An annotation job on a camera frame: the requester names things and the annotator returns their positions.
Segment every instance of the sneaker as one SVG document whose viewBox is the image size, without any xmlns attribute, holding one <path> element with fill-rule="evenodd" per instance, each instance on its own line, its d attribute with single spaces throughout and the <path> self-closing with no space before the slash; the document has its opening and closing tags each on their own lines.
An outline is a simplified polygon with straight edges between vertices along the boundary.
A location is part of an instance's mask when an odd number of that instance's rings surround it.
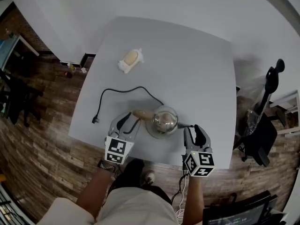
<svg viewBox="0 0 300 225">
<path fill-rule="evenodd" d="M 145 184 L 151 185 L 155 181 L 155 173 L 154 171 L 148 171 L 146 172 L 144 176 Z"/>
</svg>

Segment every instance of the desk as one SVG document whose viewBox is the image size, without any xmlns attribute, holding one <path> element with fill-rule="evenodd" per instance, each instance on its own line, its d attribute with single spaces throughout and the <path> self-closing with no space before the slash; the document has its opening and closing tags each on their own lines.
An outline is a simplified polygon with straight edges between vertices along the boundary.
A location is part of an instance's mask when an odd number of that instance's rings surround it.
<svg viewBox="0 0 300 225">
<path fill-rule="evenodd" d="M 9 59 L 10 54 L 13 52 L 18 41 L 24 43 L 26 47 L 28 47 L 36 56 L 39 56 L 38 52 L 30 46 L 28 42 L 21 35 L 13 35 L 4 41 L 1 41 L 0 44 L 0 69 L 4 70 L 6 63 Z"/>
<path fill-rule="evenodd" d="M 142 48 L 145 63 L 128 74 L 118 60 L 134 48 Z M 159 104 L 143 90 L 100 95 L 106 88 L 129 90 L 144 86 L 165 105 L 174 108 L 179 121 L 198 124 L 211 138 L 215 165 L 228 168 L 236 120 L 236 88 L 229 42 L 173 23 L 119 17 L 109 25 L 73 114 L 69 135 L 104 148 L 109 126 L 118 115 L 136 108 L 156 109 Z M 130 156 L 152 162 L 182 165 L 183 130 L 168 139 L 155 139 L 142 123 Z"/>
</svg>

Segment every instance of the screen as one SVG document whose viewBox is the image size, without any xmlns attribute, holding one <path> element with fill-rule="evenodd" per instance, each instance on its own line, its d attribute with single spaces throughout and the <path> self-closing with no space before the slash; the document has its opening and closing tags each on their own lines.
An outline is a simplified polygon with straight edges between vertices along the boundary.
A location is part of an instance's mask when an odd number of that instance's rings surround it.
<svg viewBox="0 0 300 225">
<path fill-rule="evenodd" d="M 254 225 L 258 222 L 263 208 L 264 204 L 232 216 L 212 219 L 208 221 L 208 225 Z"/>
</svg>

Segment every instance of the white toy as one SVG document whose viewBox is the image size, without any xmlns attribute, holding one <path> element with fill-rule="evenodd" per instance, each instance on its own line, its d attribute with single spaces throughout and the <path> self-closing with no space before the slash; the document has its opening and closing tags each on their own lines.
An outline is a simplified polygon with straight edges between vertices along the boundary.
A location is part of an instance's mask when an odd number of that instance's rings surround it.
<svg viewBox="0 0 300 225">
<path fill-rule="evenodd" d="M 118 67 L 127 74 L 138 62 L 144 63 L 141 48 L 131 50 L 123 60 L 118 62 Z"/>
</svg>

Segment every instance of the black cable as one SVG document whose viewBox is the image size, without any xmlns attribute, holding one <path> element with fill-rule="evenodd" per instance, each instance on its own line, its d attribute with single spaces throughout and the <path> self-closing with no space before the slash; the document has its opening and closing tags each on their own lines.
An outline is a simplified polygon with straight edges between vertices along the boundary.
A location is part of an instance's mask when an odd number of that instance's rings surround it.
<svg viewBox="0 0 300 225">
<path fill-rule="evenodd" d="M 137 120 L 135 121 L 134 125 L 132 126 L 132 128 L 130 129 L 129 132 L 123 132 L 123 133 L 124 133 L 124 134 L 131 134 L 132 131 L 133 131 L 133 129 L 136 127 L 137 123 L 138 123 L 140 120 L 141 120 L 141 119 L 139 118 L 139 119 L 137 119 Z"/>
<path fill-rule="evenodd" d="M 102 94 L 101 94 L 101 97 L 100 97 L 100 103 L 99 103 L 99 108 L 98 108 L 98 111 L 97 111 L 97 114 L 96 116 L 93 118 L 92 120 L 92 123 L 95 123 L 95 122 L 98 122 L 98 115 L 99 115 L 99 111 L 100 111 L 100 107 L 101 107 L 101 102 L 102 102 L 102 97 L 103 97 L 103 94 L 105 91 L 114 91 L 114 92 L 120 92 L 120 93 L 126 93 L 126 92 L 132 92 L 138 88 L 142 88 L 144 89 L 153 99 L 157 100 L 161 105 L 164 105 L 162 101 L 158 100 L 156 97 L 154 97 L 151 93 L 149 93 L 149 91 L 147 89 L 145 89 L 144 87 L 142 86 L 139 86 L 139 87 L 136 87 L 136 88 L 133 88 L 131 90 L 126 90 L 126 91 L 121 91 L 121 90 L 116 90 L 116 89 L 111 89 L 111 88 L 107 88 L 105 89 Z"/>
<path fill-rule="evenodd" d="M 178 190 L 178 192 L 175 193 L 174 196 L 172 197 L 172 199 L 171 199 L 171 205 L 173 204 L 174 198 L 175 198 L 178 194 L 182 193 L 182 191 L 181 191 L 181 182 L 182 182 L 182 180 L 185 178 L 185 176 L 187 176 L 187 174 L 188 174 L 188 173 L 184 174 L 184 171 L 183 171 L 183 176 L 182 176 L 182 177 L 180 178 L 180 180 L 179 180 L 179 190 Z"/>
<path fill-rule="evenodd" d="M 119 171 L 120 171 L 121 173 L 123 173 L 120 164 L 117 164 L 117 167 L 118 167 Z"/>
</svg>

